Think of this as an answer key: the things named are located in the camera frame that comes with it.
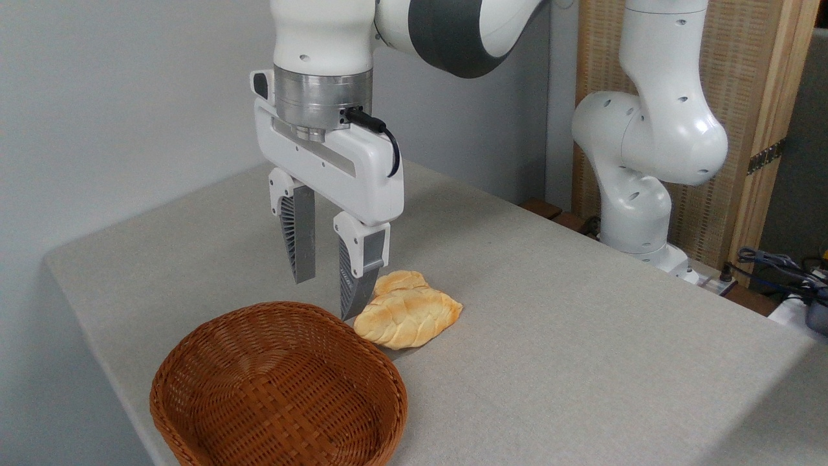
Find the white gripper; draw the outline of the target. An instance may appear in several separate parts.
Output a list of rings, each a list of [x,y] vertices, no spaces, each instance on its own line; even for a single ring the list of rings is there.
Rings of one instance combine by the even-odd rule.
[[[387,222],[404,209],[404,174],[393,171],[393,145],[345,114],[351,108],[371,109],[372,84],[371,71],[250,74],[258,145],[277,167],[268,176],[272,212],[296,283],[316,277],[314,192],[345,210],[334,217],[343,321],[370,302],[379,271],[388,265]]]

